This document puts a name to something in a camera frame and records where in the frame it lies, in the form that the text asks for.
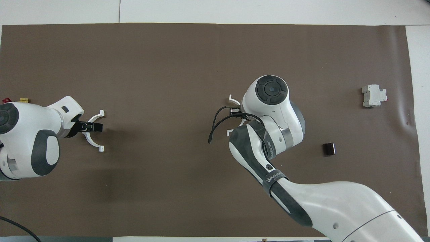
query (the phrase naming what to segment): black cable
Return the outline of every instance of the black cable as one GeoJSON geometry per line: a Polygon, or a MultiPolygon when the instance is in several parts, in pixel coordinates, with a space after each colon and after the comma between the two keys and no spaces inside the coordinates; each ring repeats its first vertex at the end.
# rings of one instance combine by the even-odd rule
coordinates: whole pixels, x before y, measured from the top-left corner
{"type": "Polygon", "coordinates": [[[216,129],[216,127],[218,127],[218,125],[220,125],[222,122],[224,122],[225,120],[227,120],[227,119],[229,119],[229,118],[231,118],[231,117],[243,117],[243,116],[251,116],[251,117],[254,117],[255,119],[257,119],[258,121],[260,121],[260,123],[263,125],[263,127],[264,127],[264,123],[263,123],[263,121],[258,117],[258,116],[256,116],[256,115],[254,115],[254,114],[250,114],[250,113],[233,113],[233,114],[231,114],[231,115],[229,115],[229,116],[227,116],[227,117],[225,117],[225,118],[223,118],[223,119],[221,119],[215,126],[212,126],[212,130],[211,130],[211,133],[209,134],[209,138],[208,138],[208,143],[210,144],[211,143],[211,141],[212,141],[212,136],[213,136],[213,133],[214,133],[214,131],[215,131],[215,129],[216,129]]]}
{"type": "Polygon", "coordinates": [[[227,108],[227,106],[224,106],[224,107],[222,107],[222,108],[218,109],[218,111],[215,113],[214,121],[212,122],[212,128],[214,127],[215,120],[216,120],[216,116],[218,116],[218,113],[219,113],[221,110],[226,109],[226,108],[227,108]]]}
{"type": "Polygon", "coordinates": [[[22,229],[23,231],[25,231],[25,232],[27,232],[27,233],[29,233],[36,241],[38,241],[38,242],[41,242],[41,240],[39,239],[39,237],[37,237],[37,235],[35,235],[33,232],[31,232],[29,229],[27,229],[26,227],[24,227],[24,226],[22,226],[22,225],[20,225],[19,223],[17,223],[17,222],[14,222],[14,221],[12,221],[12,220],[10,220],[10,219],[7,219],[7,218],[5,218],[5,217],[2,217],[2,216],[0,216],[0,219],[1,220],[3,220],[3,221],[5,221],[5,222],[8,222],[8,223],[11,223],[11,224],[13,224],[13,225],[15,225],[15,226],[17,226],[18,228],[20,228],[20,229],[22,229]]]}

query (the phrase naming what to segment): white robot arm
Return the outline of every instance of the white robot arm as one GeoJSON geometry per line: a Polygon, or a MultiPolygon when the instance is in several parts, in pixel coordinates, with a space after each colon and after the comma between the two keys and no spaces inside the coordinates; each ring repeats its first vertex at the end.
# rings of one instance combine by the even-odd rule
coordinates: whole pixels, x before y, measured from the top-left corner
{"type": "Polygon", "coordinates": [[[57,165],[58,139],[71,135],[82,107],[70,96],[48,106],[0,105],[0,180],[45,176],[57,165]]]}
{"type": "Polygon", "coordinates": [[[315,228],[333,242],[423,241],[382,197],[364,185],[296,184],[273,167],[269,160],[299,144],[305,130],[303,116],[289,101],[283,79],[265,75],[255,80],[241,109],[262,123],[255,120],[234,129],[230,151],[296,222],[315,228]]]}

